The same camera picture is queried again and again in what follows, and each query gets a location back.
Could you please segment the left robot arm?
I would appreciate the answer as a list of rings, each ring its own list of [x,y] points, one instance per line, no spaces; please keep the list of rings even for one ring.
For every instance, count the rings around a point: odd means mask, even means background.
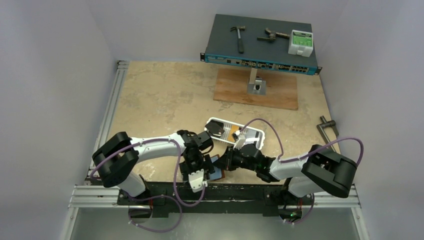
[[[142,205],[148,201],[149,191],[134,167],[147,160],[177,157],[177,170],[184,182],[197,193],[207,186],[208,174],[215,171],[211,157],[205,151],[213,146],[213,139],[206,131],[196,134],[182,129],[150,138],[129,137],[121,131],[93,153],[95,167],[90,177],[98,174],[103,187],[118,187],[127,192],[132,201]]]

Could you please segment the brown leather card holder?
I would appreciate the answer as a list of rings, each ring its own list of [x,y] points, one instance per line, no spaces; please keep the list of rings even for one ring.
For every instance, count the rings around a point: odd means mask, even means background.
[[[222,169],[220,169],[220,168],[218,168],[218,167],[216,167],[215,165],[214,165],[214,163],[219,159],[219,155],[218,154],[216,154],[216,155],[214,155],[214,156],[212,156],[211,157],[211,162],[213,163],[213,169],[214,169],[214,172],[213,173],[209,173],[209,180],[210,181],[218,181],[218,180],[221,180],[221,179],[224,179],[225,178],[225,172],[224,172],[224,170],[222,170]]]

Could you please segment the white plastic basket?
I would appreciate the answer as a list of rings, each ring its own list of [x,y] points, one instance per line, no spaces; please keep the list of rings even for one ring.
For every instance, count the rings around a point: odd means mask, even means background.
[[[206,124],[211,120],[215,120],[215,121],[224,123],[224,133],[219,137],[216,137],[216,136],[210,134],[211,137],[214,140],[221,141],[221,142],[227,143],[229,145],[234,145],[235,143],[232,142],[231,140],[229,140],[230,129],[231,129],[232,125],[240,126],[241,128],[243,128],[244,125],[240,124],[240,123],[233,122],[233,121],[217,118],[217,117],[210,117],[207,120]],[[249,144],[254,144],[256,146],[256,148],[259,149],[259,150],[261,150],[263,148],[264,141],[265,141],[265,133],[264,133],[263,130],[260,130],[258,128],[254,128],[254,127],[251,127],[251,126],[247,126],[246,128],[243,129],[243,131],[240,131],[240,132],[243,135],[245,135],[246,138],[257,138],[257,140],[255,142],[250,142]]]

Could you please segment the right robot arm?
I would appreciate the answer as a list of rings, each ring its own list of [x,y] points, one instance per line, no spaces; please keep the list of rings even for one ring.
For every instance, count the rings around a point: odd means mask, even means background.
[[[357,171],[357,164],[322,145],[315,144],[305,155],[279,160],[264,155],[253,144],[236,149],[227,147],[213,165],[221,170],[238,168],[255,172],[266,183],[287,180],[280,196],[288,204],[308,194],[326,192],[334,197],[347,198]]]

